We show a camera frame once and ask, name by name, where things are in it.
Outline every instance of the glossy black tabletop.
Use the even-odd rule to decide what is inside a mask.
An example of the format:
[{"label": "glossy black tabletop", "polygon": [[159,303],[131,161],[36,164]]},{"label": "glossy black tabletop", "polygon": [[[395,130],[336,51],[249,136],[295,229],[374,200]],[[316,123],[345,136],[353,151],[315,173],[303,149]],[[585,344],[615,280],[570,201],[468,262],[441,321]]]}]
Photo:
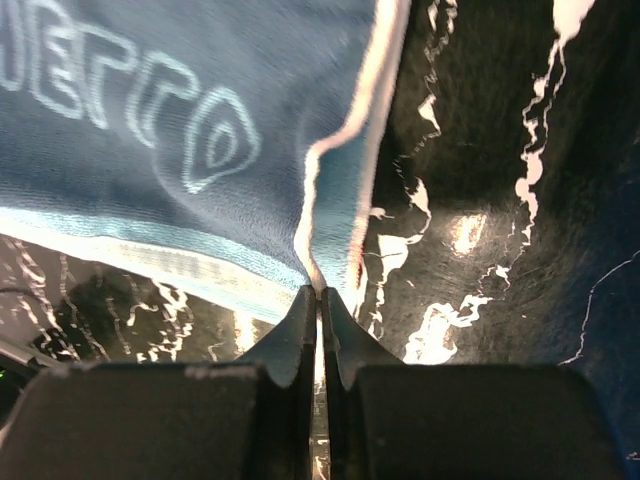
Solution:
[{"label": "glossy black tabletop", "polygon": [[[407,363],[579,370],[640,471],[640,3],[597,0],[575,38],[552,0],[458,3],[413,3],[357,319]],[[25,344],[56,327],[82,359],[225,361],[272,328],[1,240],[0,332]]]}]

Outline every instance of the white letter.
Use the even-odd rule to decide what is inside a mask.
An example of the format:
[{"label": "white letter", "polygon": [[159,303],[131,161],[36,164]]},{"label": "white letter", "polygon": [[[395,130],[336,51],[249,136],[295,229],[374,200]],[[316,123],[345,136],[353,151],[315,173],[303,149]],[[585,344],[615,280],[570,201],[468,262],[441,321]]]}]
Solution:
[{"label": "white letter", "polygon": [[13,57],[13,74],[14,79],[10,80],[8,78],[7,72],[5,71],[5,62],[7,62],[7,48],[0,46],[0,86],[5,90],[9,90],[10,92],[16,92],[22,88],[22,82],[24,82],[25,70],[26,70],[26,55],[25,55],[25,39],[24,39],[24,29],[22,27],[22,18],[20,17],[20,6],[18,5],[17,0],[5,0],[4,2],[5,8],[0,7],[0,25],[2,25],[2,29],[4,30],[4,11],[7,10],[8,13],[8,23],[9,28],[11,28],[11,33],[13,38],[11,42],[13,43],[13,49],[11,53],[13,55],[9,55]]},{"label": "white letter", "polygon": [[[151,86],[154,67],[163,66],[186,79],[186,85],[180,86],[162,79],[153,91],[153,97],[149,100],[145,109],[141,108],[142,99],[145,91]],[[136,135],[138,140],[150,148],[156,145],[156,120],[160,114],[162,104],[170,95],[175,95],[182,100],[191,100],[196,98],[200,92],[200,82],[195,73],[189,70],[189,67],[183,63],[174,60],[169,55],[162,52],[151,52],[143,61],[140,68],[140,75],[135,85],[131,89],[131,93],[127,98],[126,117],[127,125]]]},{"label": "white letter", "polygon": [[[44,23],[44,19],[41,17],[45,14],[57,17],[58,25],[43,25],[40,29],[39,20]],[[67,118],[82,118],[82,102],[74,85],[77,83],[77,72],[71,50],[74,48],[77,36],[71,17],[55,0],[29,0],[27,22],[33,46],[30,78],[33,96],[45,107],[60,115]],[[42,58],[41,43],[52,54],[51,56],[57,57],[57,64],[53,59]],[[65,103],[61,103],[42,91],[41,64],[43,60],[51,86],[65,97]]]},{"label": "white letter", "polygon": [[[214,125],[211,133],[207,137],[207,144],[204,149],[204,165],[202,166],[202,168],[206,166],[209,170],[213,170],[213,172],[205,178],[198,179],[195,167],[198,152],[198,138],[200,137],[202,124],[216,107],[223,106],[226,106],[227,109],[220,108],[219,115],[224,115],[225,110],[228,110],[230,107],[231,110],[233,110],[236,123],[238,123],[240,129],[234,129],[233,124],[228,120],[222,120]],[[216,158],[216,150],[220,148],[220,140],[223,137],[227,137],[227,149],[224,155]],[[243,140],[247,144],[247,148],[245,148],[246,155],[242,155],[244,152],[238,151],[240,142]],[[185,130],[185,156],[182,170],[183,185],[189,193],[200,193],[217,179],[246,169],[257,160],[260,154],[261,142],[260,134],[256,130],[249,113],[236,93],[228,88],[213,89],[198,104]],[[231,164],[239,153],[242,158],[236,158],[235,165]]]},{"label": "white letter", "polygon": [[[89,118],[96,127],[106,130],[109,128],[107,116],[103,105],[104,81],[107,75],[107,68],[112,68],[125,73],[131,73],[136,68],[136,45],[129,39],[120,35],[116,35],[97,25],[81,23],[78,25],[79,35],[77,60],[78,73],[80,76],[80,84],[82,85],[82,94],[87,104]],[[92,55],[87,44],[90,38],[97,38],[98,41],[108,43],[118,50],[113,56],[106,56],[96,53]],[[85,74],[84,58],[91,58],[88,73]]]}]

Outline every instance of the folded towel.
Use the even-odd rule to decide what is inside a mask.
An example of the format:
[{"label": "folded towel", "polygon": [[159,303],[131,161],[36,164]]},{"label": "folded towel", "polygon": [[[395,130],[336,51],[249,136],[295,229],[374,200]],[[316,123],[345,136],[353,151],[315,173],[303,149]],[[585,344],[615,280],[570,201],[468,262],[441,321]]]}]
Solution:
[{"label": "folded towel", "polygon": [[256,318],[353,304],[408,0],[5,0],[0,233]]}]

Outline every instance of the black marble surface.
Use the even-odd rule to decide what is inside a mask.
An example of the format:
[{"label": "black marble surface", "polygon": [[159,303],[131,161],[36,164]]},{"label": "black marble surface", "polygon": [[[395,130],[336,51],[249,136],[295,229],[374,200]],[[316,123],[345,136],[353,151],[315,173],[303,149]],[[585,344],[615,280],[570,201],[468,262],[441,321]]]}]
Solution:
[{"label": "black marble surface", "polygon": [[[550,68],[552,0],[414,1],[358,313],[409,363],[578,369],[638,471],[639,10],[597,0]],[[541,176],[518,184],[528,165]],[[83,359],[227,361],[272,328],[152,279],[0,240],[0,334],[23,343],[54,326]],[[321,385],[318,396],[320,413]],[[320,476],[327,438],[316,421]]]}]

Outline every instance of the cloth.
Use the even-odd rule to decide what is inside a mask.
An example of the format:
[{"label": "cloth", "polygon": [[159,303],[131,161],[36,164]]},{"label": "cloth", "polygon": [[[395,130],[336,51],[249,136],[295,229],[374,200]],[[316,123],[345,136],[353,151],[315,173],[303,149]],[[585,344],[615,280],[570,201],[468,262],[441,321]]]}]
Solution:
[{"label": "cloth", "polygon": [[5,0],[0,232],[276,321],[354,298],[408,0]]}]

